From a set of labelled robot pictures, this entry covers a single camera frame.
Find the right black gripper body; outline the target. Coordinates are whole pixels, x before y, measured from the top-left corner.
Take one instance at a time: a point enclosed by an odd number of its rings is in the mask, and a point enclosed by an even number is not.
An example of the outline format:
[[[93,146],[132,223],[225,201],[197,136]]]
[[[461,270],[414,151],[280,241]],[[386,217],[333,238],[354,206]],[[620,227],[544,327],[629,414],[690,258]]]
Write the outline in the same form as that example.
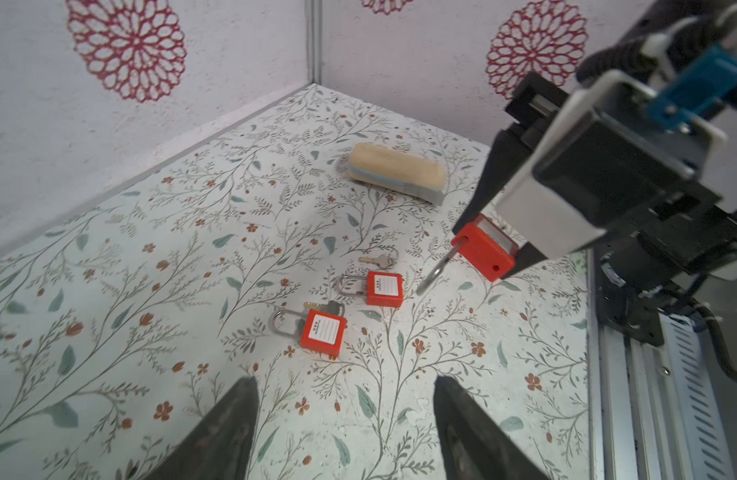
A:
[[[536,73],[515,88],[506,108],[512,128],[525,128],[532,153],[571,94]],[[592,256],[593,311],[597,321],[653,346],[664,342],[660,314],[680,309],[687,294],[675,291],[675,276],[705,275],[737,260],[737,210],[702,180],[653,208],[654,218],[630,233],[607,234],[578,251]]]

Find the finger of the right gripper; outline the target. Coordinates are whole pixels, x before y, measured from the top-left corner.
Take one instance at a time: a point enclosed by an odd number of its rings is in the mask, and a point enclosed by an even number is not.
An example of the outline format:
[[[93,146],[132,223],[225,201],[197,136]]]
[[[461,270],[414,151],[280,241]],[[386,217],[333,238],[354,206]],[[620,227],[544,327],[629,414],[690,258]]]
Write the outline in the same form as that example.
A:
[[[547,257],[540,252],[532,243],[526,242],[514,256],[514,266],[502,276],[502,279],[510,278],[530,267],[544,262]]]
[[[522,164],[528,160],[532,149],[523,142],[524,134],[526,134],[525,128],[508,128],[498,132],[474,194],[453,226],[454,235],[458,234],[466,224],[472,222],[482,212],[482,209],[490,204]]]

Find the red padlock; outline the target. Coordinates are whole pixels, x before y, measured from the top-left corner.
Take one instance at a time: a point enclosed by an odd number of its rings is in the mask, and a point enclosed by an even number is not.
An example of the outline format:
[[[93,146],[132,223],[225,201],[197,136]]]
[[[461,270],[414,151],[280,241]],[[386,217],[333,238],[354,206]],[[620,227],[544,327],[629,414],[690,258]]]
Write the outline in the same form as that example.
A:
[[[342,353],[348,320],[320,310],[294,312],[276,308],[268,319],[274,334],[294,340],[301,348],[338,358]]]
[[[518,245],[488,217],[477,214],[454,236],[450,250],[422,280],[416,294],[424,294],[456,255],[464,258],[485,279],[494,282],[514,268],[518,250]]]
[[[404,279],[400,274],[370,271],[364,276],[342,275],[336,280],[339,294],[364,298],[366,305],[400,308],[404,296]]]

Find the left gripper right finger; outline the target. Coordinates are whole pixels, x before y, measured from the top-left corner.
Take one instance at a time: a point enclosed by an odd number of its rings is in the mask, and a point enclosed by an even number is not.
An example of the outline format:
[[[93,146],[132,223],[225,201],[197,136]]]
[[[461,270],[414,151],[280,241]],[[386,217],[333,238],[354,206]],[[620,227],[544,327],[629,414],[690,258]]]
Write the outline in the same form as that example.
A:
[[[454,378],[436,378],[433,410],[447,479],[546,478]]]

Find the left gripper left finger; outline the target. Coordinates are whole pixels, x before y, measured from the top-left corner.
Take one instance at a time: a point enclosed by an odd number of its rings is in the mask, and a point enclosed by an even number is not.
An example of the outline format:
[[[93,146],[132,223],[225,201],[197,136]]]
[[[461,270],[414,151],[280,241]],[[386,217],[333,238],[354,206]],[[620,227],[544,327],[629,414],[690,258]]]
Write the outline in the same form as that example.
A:
[[[244,377],[228,389],[184,441],[148,479],[244,479],[248,474],[260,394],[256,378]]]

